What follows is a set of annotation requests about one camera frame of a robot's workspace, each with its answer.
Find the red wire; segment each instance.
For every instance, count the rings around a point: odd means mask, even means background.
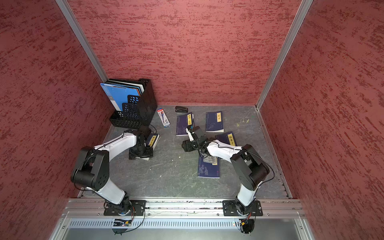
[[[243,219],[243,220],[241,220],[242,222],[244,222],[245,220],[248,220],[249,219],[249,217],[251,216],[251,212],[249,213],[249,215],[248,215],[248,217],[247,218],[245,218],[245,219]]]
[[[132,208],[133,208],[133,212],[135,211],[135,207],[132,205]],[[135,217],[135,216],[133,216],[133,212],[131,213],[131,217],[132,217],[132,221],[133,221],[133,218]]]

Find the black mounting plate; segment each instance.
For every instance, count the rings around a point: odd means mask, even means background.
[[[225,200],[223,201],[223,212],[224,216],[239,216],[237,213],[237,209],[235,206],[235,201],[233,200]],[[253,202],[251,206],[252,216],[263,216],[263,209],[260,201],[256,200]]]
[[[144,215],[144,209],[141,209],[141,206],[145,207],[145,204],[147,203],[147,201],[145,201],[145,200],[130,200],[130,201],[131,201],[133,207],[135,208],[135,216],[143,216]],[[117,212],[115,212],[111,208],[104,209],[104,216],[124,217],[124,216],[119,215]]]

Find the aluminum frame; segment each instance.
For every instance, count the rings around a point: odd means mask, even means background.
[[[99,59],[97,58],[91,45],[89,44],[88,39],[85,36],[83,30],[81,29],[80,24],[76,20],[76,17],[74,16],[73,11],[69,6],[67,0],[56,0],[56,3],[57,5],[59,5],[61,12],[64,14],[64,17],[67,19],[67,22],[71,26],[74,34],[76,35],[82,47],[84,48],[85,53],[91,60],[91,63],[99,74],[102,82],[106,82],[108,80],[107,73],[104,71],[103,66],[101,65]]]
[[[238,221],[245,217],[224,216],[222,210],[223,200],[233,199],[194,199],[194,198],[140,198],[146,200],[146,218],[150,219],[213,219]],[[313,240],[306,216],[299,199],[258,199],[263,208],[263,216],[252,217],[258,219],[295,219],[301,239]],[[113,217],[104,216],[104,199],[100,197],[84,196],[69,199],[61,218],[59,219],[50,240],[61,240],[65,236],[71,221],[77,219],[106,219]]]
[[[276,152],[275,152],[275,148],[273,147],[271,138],[269,137],[268,130],[267,130],[266,126],[265,126],[263,117],[262,117],[261,112],[260,112],[259,109],[256,109],[256,115],[257,115],[257,118],[259,119],[260,126],[262,128],[263,135],[264,135],[264,138],[265,138],[265,142],[266,142],[266,144],[268,146],[269,152],[272,155],[272,160],[273,160],[274,164],[277,167],[277,172],[279,174],[278,178],[282,181],[283,186],[285,188],[285,191],[287,192],[288,198],[291,199],[291,198],[293,198],[292,193],[291,193],[291,191],[289,189],[289,186],[288,186],[288,183],[287,183],[287,181],[285,179],[283,170],[281,168],[280,162],[279,162],[279,160],[277,158],[277,155],[276,155]]]
[[[300,26],[302,25],[305,16],[307,15],[307,12],[312,4],[313,0],[303,0],[297,10],[296,16],[293,19],[293,22],[291,24],[291,27],[288,31],[288,34],[285,38],[285,41],[283,43],[283,46],[281,47],[281,50],[279,52],[279,55],[277,56],[276,62],[273,65],[273,68],[271,70],[271,74],[269,75],[265,86],[263,88],[262,93],[260,94],[260,97],[256,103],[256,108],[260,110],[263,102],[265,101],[266,96],[268,95],[268,92],[277,76],[277,73],[279,72],[285,57],[287,56],[289,49],[291,48],[291,45],[293,43],[293,40],[296,38],[297,33],[299,32]]]

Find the stapler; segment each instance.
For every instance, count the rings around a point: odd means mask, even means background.
[[[175,112],[177,113],[188,113],[188,108],[182,106],[176,106]]]

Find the vent grille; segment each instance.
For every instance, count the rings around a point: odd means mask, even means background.
[[[114,227],[114,218],[73,218],[69,228],[136,228],[142,218],[136,218],[130,227]],[[146,218],[140,228],[174,228],[174,229],[233,229],[240,228],[239,219],[172,219]]]
[[[113,218],[73,218],[69,228],[111,228]]]

